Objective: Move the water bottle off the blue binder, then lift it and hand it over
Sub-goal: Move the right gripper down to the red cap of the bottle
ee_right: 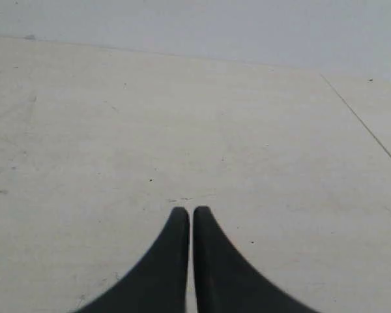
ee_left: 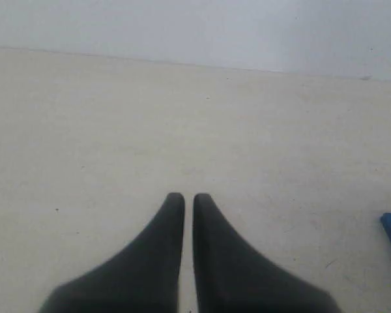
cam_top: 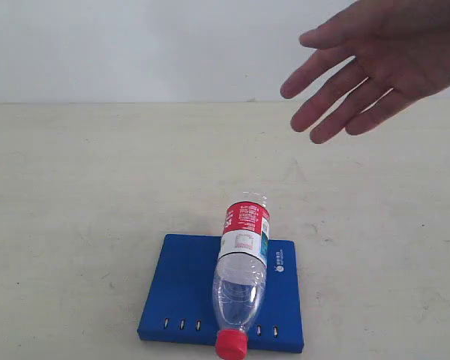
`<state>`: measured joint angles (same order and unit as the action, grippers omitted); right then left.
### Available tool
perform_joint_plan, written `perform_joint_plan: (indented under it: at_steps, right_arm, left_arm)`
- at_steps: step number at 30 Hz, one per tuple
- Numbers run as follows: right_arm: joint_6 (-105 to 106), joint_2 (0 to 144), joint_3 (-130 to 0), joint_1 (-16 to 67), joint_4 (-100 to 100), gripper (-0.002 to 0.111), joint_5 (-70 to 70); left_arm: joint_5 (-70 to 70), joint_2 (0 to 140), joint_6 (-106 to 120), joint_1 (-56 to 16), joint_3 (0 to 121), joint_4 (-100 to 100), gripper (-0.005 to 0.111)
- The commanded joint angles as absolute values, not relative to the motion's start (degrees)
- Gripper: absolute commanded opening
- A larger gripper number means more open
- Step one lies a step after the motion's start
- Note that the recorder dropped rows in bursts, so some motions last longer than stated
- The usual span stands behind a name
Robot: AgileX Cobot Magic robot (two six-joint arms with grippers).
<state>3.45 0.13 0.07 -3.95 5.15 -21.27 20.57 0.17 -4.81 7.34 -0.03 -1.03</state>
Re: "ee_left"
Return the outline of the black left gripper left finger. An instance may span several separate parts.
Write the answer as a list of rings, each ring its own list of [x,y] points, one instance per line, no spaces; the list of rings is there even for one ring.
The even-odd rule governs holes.
[[[169,193],[145,229],[92,271],[56,288],[41,312],[177,312],[184,197]]]

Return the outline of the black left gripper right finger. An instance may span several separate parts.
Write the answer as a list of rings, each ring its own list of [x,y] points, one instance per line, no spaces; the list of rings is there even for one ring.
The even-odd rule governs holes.
[[[199,312],[339,312],[324,290],[264,257],[230,225],[209,194],[193,206]]]

